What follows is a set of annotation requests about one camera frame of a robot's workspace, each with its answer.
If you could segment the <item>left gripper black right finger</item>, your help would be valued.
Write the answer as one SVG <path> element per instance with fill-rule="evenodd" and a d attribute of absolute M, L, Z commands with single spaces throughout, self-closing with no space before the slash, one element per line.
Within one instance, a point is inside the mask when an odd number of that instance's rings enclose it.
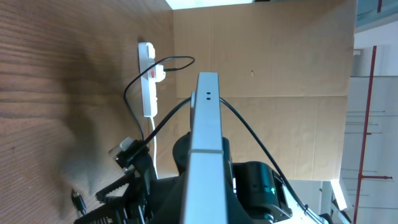
<path fill-rule="evenodd" d="M 235 196 L 228 181 L 225 181 L 226 206 L 229 224 L 254 224 L 252 218 L 245 211 Z"/>

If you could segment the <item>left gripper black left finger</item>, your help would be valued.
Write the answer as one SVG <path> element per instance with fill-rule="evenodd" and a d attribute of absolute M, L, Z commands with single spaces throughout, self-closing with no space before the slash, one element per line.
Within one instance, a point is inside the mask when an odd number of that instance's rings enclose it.
<path fill-rule="evenodd" d="M 154 217 L 150 224 L 179 224 L 185 173 L 178 177 L 150 182 L 149 207 Z"/>

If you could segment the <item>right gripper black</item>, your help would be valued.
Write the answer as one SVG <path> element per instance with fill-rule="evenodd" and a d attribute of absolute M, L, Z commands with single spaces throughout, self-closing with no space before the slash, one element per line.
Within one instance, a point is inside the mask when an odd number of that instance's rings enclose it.
<path fill-rule="evenodd" d="M 74 224 L 149 223 L 154 217 L 149 207 L 150 182 L 155 177 L 152 157 L 147 149 L 130 150 L 117 162 L 123 168 L 133 167 L 127 174 L 95 194 L 104 205 L 74 221 Z M 109 196 L 127 185 L 122 196 Z"/>

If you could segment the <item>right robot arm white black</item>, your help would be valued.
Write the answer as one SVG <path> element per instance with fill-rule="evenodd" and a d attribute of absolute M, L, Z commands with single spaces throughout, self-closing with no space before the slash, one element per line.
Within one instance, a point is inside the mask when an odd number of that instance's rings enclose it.
<path fill-rule="evenodd" d="M 187 169 L 190 134 L 173 146 L 179 175 L 155 179 L 148 148 L 132 152 L 133 170 L 98 191 L 102 205 L 86 212 L 82 196 L 71 192 L 72 203 L 82 214 L 77 223 L 179 223 L 183 182 Z M 233 163 L 229 141 L 223 139 L 226 166 L 228 221 L 230 223 L 331 223 L 327 213 L 317 215 L 301 206 L 282 177 L 263 162 Z"/>

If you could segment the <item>blue Galaxy smartphone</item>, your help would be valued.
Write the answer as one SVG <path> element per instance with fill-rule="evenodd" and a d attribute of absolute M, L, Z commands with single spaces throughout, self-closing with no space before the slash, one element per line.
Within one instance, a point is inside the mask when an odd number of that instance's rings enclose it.
<path fill-rule="evenodd" d="M 192 96 L 190 148 L 180 223 L 227 223 L 218 74 L 199 73 Z"/>

